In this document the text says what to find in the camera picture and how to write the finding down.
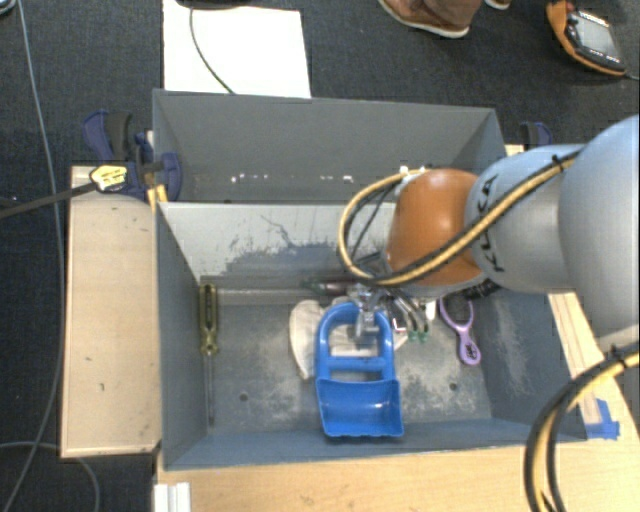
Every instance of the blue tape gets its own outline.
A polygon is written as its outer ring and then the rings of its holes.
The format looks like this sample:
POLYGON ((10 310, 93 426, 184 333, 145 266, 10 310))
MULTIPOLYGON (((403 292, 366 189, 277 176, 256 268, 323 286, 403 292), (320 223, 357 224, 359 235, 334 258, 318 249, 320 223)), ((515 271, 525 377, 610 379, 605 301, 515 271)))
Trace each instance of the blue tape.
POLYGON ((620 437, 620 422, 611 419, 611 413, 606 401, 596 398, 596 403, 598 404, 602 421, 585 425, 587 437, 589 439, 617 440, 620 437))

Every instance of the purple brush handle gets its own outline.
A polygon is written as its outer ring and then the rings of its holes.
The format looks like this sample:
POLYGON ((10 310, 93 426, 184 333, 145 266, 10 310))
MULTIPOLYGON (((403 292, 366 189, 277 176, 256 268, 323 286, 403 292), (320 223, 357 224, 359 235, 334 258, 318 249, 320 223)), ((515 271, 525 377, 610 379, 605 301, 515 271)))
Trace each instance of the purple brush handle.
POLYGON ((469 330, 471 329, 471 325, 473 324, 474 317, 473 304, 471 302, 468 302, 469 320, 466 324, 460 325, 455 323, 451 319, 449 313, 447 312, 447 309, 444 306, 444 301, 440 299, 438 302, 442 319, 447 323, 447 325, 449 325, 449 327, 451 327, 458 333, 458 357, 460 358, 460 361, 468 366, 476 366, 477 364, 480 364, 482 354, 480 353, 478 345, 475 344, 475 342, 471 338, 471 335, 469 334, 469 330))
POLYGON ((471 339, 469 331, 467 329, 459 330, 458 335, 460 336, 460 341, 458 342, 458 357, 460 360, 469 366, 480 364, 482 354, 478 345, 471 339))

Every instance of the gray bin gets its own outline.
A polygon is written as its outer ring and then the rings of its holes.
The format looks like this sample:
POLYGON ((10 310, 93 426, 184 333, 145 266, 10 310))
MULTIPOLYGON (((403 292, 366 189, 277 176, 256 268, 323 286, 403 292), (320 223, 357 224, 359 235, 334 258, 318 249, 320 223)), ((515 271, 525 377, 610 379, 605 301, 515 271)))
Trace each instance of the gray bin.
MULTIPOLYGON (((155 91, 154 134, 157 154, 178 151, 185 173, 180 201, 157 214, 167 470, 523 444, 570 378, 546 297, 501 291, 475 304, 480 367, 458 362, 439 320, 426 343, 396 352, 402 438, 329 439, 314 382, 300 379, 290 353, 292 307, 328 303, 305 280, 342 273, 344 202, 401 164, 481 172, 504 156, 492 110, 155 91), (203 280, 219 289, 211 383, 199 350, 203 280)), ((391 214, 382 209, 363 254, 384 246, 391 214)), ((577 414, 563 434, 585 438, 577 414)))

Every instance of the wooden table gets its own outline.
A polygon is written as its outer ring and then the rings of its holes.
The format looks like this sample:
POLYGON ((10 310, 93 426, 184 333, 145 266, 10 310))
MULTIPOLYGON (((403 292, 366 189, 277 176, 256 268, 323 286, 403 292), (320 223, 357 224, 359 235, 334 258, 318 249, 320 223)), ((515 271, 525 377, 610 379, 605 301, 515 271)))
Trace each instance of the wooden table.
MULTIPOLYGON (((74 168, 74 185, 88 170, 74 168)), ((90 193, 72 201, 69 222, 61 455, 154 452, 161 432, 151 209, 90 193)), ((575 296, 553 296, 551 304, 572 371, 599 361, 575 296)), ((565 502, 579 512, 637 510, 633 419, 614 382, 598 397, 620 422, 621 436, 559 447, 565 502)), ((194 512, 525 511, 523 454, 523 447, 508 447, 166 473, 158 452, 156 479, 188 482, 194 512)))

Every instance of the blue dustpan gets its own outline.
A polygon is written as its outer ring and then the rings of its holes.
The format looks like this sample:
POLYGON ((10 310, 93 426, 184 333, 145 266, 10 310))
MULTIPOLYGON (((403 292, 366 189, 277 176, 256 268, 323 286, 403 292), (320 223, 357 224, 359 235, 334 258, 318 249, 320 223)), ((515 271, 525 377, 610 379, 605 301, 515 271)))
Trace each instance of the blue dustpan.
POLYGON ((337 357, 329 350, 329 335, 339 325, 355 324, 359 309, 345 302, 326 311, 316 334, 316 393, 325 434, 339 436, 393 436, 404 433, 400 384, 393 366, 393 334, 387 317, 375 313, 378 356, 337 357), (379 373, 380 380, 345 382, 331 373, 379 373))

